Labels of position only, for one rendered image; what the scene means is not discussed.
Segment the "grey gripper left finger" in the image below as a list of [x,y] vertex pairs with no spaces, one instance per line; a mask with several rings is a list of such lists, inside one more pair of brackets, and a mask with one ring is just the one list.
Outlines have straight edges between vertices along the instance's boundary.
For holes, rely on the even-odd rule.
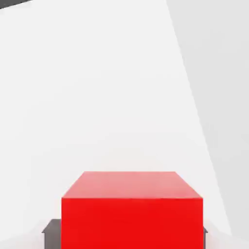
[[61,219],[52,219],[42,233],[44,249],[61,249]]

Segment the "small red cube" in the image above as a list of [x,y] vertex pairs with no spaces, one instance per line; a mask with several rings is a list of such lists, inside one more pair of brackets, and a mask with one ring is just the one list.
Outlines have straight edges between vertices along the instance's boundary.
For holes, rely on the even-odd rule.
[[175,172],[84,172],[61,199],[61,249],[203,249],[203,198]]

